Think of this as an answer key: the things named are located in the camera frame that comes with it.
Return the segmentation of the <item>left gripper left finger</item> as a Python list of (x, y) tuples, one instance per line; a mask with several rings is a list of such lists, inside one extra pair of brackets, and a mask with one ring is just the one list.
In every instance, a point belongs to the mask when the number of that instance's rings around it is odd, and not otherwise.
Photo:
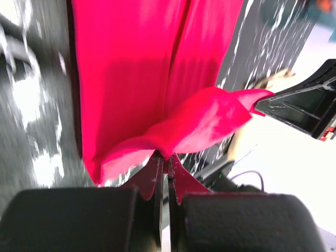
[(136, 190), (130, 248), (161, 248), (164, 158), (154, 152), (122, 188)]

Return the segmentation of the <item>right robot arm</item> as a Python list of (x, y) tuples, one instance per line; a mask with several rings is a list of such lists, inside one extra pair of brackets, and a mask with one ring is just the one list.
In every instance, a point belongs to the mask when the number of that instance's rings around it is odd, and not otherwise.
[[(256, 110), (308, 136), (320, 140), (335, 138), (335, 60), (328, 59), (303, 82), (263, 98)], [(219, 161), (195, 174), (195, 178), (215, 192), (263, 192), (251, 185), (236, 185), (227, 178), (234, 162), (225, 154)]]

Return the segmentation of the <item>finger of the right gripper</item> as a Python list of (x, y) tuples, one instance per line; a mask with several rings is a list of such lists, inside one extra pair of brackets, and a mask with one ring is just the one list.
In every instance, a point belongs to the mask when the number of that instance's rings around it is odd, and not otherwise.
[(303, 82), (258, 100), (255, 110), (314, 139), (335, 139), (335, 59)]

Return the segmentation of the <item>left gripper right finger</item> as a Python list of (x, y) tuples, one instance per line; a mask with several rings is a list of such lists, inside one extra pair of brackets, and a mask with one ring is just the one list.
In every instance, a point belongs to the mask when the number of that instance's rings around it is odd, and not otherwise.
[(214, 194), (174, 154), (167, 163), (172, 248), (214, 248)]

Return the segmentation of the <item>red t shirt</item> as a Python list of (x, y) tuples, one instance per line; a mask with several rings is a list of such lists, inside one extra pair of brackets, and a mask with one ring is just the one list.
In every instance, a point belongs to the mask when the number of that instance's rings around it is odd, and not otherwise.
[(242, 1), (72, 1), (82, 156), (97, 185), (154, 151), (204, 150), (255, 112), (262, 89), (215, 87)]

